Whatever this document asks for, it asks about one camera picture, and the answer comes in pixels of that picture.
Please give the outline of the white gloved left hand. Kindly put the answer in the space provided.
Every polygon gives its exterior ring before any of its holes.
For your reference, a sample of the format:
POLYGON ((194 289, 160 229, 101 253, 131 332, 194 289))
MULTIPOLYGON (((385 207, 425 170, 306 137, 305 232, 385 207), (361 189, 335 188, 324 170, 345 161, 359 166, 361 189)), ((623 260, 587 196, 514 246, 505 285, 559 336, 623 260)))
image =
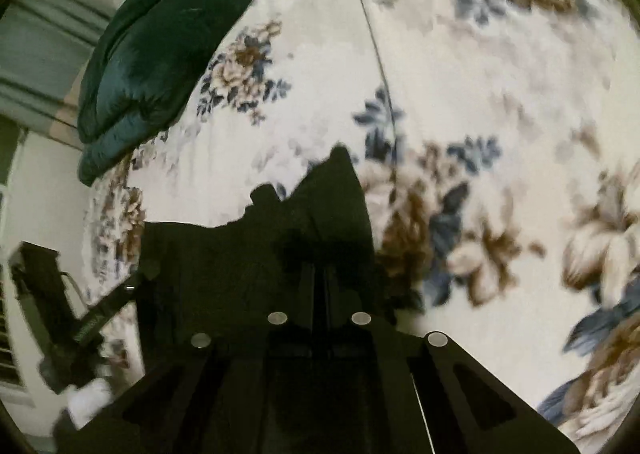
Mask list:
POLYGON ((106 378, 96 378, 82 388, 70 390, 66 411, 76 429, 85 427, 114 401, 114 392, 106 378))

